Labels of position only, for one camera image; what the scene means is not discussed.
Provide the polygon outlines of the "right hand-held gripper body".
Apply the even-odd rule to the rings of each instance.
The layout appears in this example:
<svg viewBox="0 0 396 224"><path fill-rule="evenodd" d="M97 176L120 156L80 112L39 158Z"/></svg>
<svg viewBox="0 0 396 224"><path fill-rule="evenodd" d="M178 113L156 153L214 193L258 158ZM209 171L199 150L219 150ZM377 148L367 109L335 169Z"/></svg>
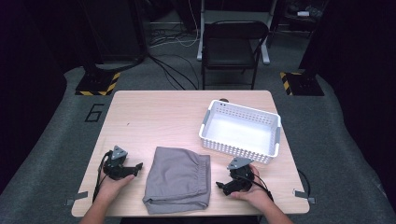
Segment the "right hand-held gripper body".
<svg viewBox="0 0 396 224"><path fill-rule="evenodd" d="M250 170L249 165L252 163L251 159L247 158L233 158L227 169L230 171L232 181L229 182L230 187L237 187L241 190L249 190L252 186L254 174Z"/></svg>

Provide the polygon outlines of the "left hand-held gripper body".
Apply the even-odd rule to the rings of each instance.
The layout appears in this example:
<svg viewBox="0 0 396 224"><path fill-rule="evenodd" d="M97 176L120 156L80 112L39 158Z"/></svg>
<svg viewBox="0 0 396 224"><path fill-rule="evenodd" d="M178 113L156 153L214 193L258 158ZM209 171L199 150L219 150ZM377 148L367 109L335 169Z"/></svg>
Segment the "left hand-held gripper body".
<svg viewBox="0 0 396 224"><path fill-rule="evenodd" d="M104 173L114 180L124 178L126 173L124 171L123 163L126 160L128 152L124 149L114 146L105 154Z"/></svg>

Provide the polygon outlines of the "grey shorts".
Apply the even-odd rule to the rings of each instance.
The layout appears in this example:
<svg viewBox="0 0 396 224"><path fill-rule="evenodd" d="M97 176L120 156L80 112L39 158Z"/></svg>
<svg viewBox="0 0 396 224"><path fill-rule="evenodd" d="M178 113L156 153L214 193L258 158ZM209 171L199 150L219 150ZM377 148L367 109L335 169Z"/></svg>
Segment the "grey shorts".
<svg viewBox="0 0 396 224"><path fill-rule="evenodd" d="M205 210L211 194L209 155L157 147L142 199L150 215Z"/></svg>

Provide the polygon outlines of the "white plastic basket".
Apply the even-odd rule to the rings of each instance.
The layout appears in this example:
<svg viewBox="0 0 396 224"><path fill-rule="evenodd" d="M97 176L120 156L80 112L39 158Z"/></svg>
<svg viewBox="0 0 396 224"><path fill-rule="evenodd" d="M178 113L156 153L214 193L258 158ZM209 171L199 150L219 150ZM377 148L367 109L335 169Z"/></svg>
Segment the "white plastic basket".
<svg viewBox="0 0 396 224"><path fill-rule="evenodd" d="M268 164L278 155L280 131L278 114L213 100L199 137L205 148Z"/></svg>

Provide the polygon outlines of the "person's left hand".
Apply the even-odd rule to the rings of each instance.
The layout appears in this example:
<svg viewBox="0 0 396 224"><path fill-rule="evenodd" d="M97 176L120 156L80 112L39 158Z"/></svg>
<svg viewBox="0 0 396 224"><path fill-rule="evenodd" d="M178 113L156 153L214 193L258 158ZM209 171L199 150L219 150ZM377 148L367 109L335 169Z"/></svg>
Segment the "person's left hand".
<svg viewBox="0 0 396 224"><path fill-rule="evenodd" d="M100 203L112 203L119 195L120 191L133 179L134 175L127 175L119 180L114 180L104 175L100 180L100 188L96 200Z"/></svg>

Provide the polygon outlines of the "person's right hand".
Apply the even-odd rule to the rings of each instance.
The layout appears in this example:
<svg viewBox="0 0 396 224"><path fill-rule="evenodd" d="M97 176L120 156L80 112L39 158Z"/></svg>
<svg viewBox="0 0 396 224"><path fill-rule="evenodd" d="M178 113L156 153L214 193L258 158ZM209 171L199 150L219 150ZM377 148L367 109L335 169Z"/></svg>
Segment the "person's right hand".
<svg viewBox="0 0 396 224"><path fill-rule="evenodd" d="M264 190L264 185L260 180L259 171L252 164L250 164L249 167L254 174L252 187L248 191L233 192L231 193L231 197L237 200L246 201L256 209L260 210L259 206L262 205L265 201L269 201L271 199L267 195L267 192Z"/></svg>

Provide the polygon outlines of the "grey tape strip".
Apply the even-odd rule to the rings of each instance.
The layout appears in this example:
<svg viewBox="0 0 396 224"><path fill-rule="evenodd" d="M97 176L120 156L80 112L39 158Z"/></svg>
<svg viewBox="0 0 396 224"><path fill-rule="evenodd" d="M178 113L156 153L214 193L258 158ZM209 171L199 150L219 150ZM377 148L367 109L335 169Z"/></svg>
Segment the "grey tape strip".
<svg viewBox="0 0 396 224"><path fill-rule="evenodd" d="M293 190L293 194L297 198L306 199L310 204L316 204L317 200L314 197L311 197L307 192L299 191L297 189Z"/></svg>
<svg viewBox="0 0 396 224"><path fill-rule="evenodd" d="M73 195L71 198L67 198L64 202L65 206L72 206L74 204L75 201L80 200L80 199L84 199L88 197L88 192L87 191L83 191L83 192L79 192L75 195Z"/></svg>

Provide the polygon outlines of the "black striped stand base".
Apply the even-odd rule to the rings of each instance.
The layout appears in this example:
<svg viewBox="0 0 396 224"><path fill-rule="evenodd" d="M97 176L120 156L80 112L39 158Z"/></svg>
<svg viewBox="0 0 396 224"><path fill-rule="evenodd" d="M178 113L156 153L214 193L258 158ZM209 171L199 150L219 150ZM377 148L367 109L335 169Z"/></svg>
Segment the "black striped stand base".
<svg viewBox="0 0 396 224"><path fill-rule="evenodd" d="M84 76L78 83L76 95L109 95L115 88L120 77L117 69L102 69L95 64L84 66Z"/></svg>
<svg viewBox="0 0 396 224"><path fill-rule="evenodd" d="M290 96L323 96L316 77L308 77L301 73L280 73L283 87Z"/></svg>

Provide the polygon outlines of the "black folding chair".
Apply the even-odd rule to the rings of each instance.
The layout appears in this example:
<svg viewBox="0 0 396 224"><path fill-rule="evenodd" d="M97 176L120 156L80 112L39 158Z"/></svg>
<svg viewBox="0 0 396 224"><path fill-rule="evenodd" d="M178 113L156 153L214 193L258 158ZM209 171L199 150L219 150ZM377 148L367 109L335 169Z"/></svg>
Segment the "black folding chair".
<svg viewBox="0 0 396 224"><path fill-rule="evenodd" d="M202 50L203 50L203 39L205 26L209 23L215 21L231 21L233 19L240 21L248 21L252 19L254 21L262 21L267 25L268 28L271 27L273 17L275 15L276 4L278 0L260 0L261 2L268 2L270 6L269 9L264 11L254 11L253 9L248 11L238 10L209 10L205 8L205 0L201 0L200 7L200 40L197 51L196 60L200 62L202 60Z"/></svg>
<svg viewBox="0 0 396 224"><path fill-rule="evenodd" d="M215 21L205 26L201 60L203 89L255 87L261 47L269 34L262 21Z"/></svg>

